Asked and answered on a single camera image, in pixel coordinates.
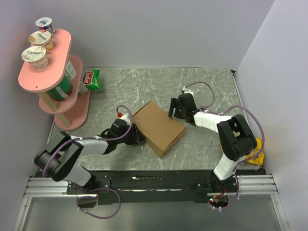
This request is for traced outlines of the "brown cardboard paper box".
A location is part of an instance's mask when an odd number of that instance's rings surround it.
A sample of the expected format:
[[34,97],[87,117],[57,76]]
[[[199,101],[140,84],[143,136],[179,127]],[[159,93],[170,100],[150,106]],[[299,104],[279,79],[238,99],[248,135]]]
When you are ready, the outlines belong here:
[[167,154],[186,130],[183,124],[170,118],[152,101],[133,115],[133,122],[159,158]]

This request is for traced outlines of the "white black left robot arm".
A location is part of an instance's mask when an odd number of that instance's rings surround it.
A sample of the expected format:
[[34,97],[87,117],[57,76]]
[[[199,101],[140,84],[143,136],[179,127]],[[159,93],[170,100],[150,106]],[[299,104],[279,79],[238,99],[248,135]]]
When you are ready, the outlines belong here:
[[58,133],[36,155],[34,163],[43,170],[43,177],[55,182],[66,180],[78,185],[83,193],[91,193],[96,187],[96,177],[77,165],[82,155],[109,154],[119,144],[137,145],[145,141],[137,125],[127,119],[116,119],[110,128],[95,137],[75,137],[66,132]]

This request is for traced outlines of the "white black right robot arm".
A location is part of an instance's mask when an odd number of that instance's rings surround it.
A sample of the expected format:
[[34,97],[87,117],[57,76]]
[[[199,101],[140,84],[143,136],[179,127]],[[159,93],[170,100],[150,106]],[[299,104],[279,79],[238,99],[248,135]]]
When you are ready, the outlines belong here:
[[210,186],[216,192],[227,187],[237,165],[257,148],[257,140],[243,115],[225,116],[197,108],[190,93],[171,98],[168,116],[218,134],[223,155],[210,173]]

